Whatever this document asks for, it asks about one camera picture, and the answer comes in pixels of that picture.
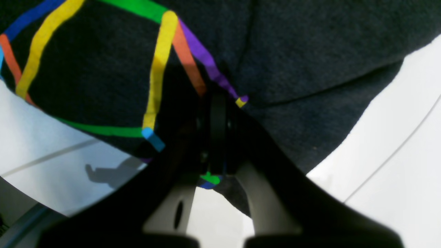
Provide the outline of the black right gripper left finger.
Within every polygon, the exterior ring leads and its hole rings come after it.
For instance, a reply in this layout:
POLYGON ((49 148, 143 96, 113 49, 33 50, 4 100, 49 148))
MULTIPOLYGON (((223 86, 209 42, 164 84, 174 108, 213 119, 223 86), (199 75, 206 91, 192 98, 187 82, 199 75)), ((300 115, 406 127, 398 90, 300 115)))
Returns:
POLYGON ((218 94, 142 172, 115 193, 44 231, 39 248, 197 248, 186 226, 197 181, 218 173, 218 94))

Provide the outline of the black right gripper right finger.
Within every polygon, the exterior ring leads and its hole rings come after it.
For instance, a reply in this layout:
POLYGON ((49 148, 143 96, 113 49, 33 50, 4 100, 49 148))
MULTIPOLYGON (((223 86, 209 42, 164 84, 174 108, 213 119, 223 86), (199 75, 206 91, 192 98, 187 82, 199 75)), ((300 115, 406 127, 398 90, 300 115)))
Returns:
POLYGON ((392 229, 341 203, 282 152, 265 129, 218 94, 218 172, 244 188, 255 237, 246 248, 402 248, 392 229))

